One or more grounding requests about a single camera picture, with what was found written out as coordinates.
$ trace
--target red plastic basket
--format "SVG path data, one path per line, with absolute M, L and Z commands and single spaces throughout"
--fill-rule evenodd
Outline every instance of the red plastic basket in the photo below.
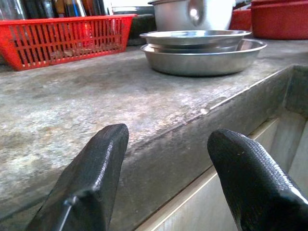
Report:
M 125 51 L 135 14 L 0 22 L 0 54 L 28 70 Z

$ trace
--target metal pot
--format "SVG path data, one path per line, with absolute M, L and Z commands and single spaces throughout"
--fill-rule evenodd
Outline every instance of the metal pot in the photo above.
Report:
M 228 29 L 235 0 L 154 0 L 158 31 Z

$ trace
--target kitchen counter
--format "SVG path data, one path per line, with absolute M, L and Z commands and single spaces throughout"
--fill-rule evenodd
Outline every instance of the kitchen counter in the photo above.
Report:
M 97 131 L 125 123 L 129 144 L 111 230 L 134 229 L 211 166 L 206 138 L 213 129 L 248 134 L 277 112 L 288 73 L 277 87 L 252 91 L 279 70 L 308 65 L 308 41 L 267 43 L 250 68 L 223 77 L 158 73 L 136 47 L 23 72 L 1 67 L 0 219 L 40 203 Z M 221 117 L 220 107 L 239 94 Z

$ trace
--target red container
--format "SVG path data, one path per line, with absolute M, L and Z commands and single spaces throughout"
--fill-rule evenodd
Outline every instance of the red container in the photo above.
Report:
M 254 0 L 253 34 L 263 39 L 308 39 L 308 0 Z
M 0 54 L 27 70 L 123 52 L 134 16 L 0 21 Z
M 251 30 L 251 10 L 234 10 L 229 30 Z

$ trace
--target dirty surface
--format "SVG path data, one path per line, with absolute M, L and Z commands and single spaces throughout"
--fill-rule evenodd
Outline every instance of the dirty surface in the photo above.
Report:
M 250 68 L 224 77 L 161 74 L 137 48 L 23 72 L 0 68 L 0 219 L 44 197 L 103 127 L 127 124 L 133 150 L 290 64 L 308 64 L 308 41 L 268 41 Z

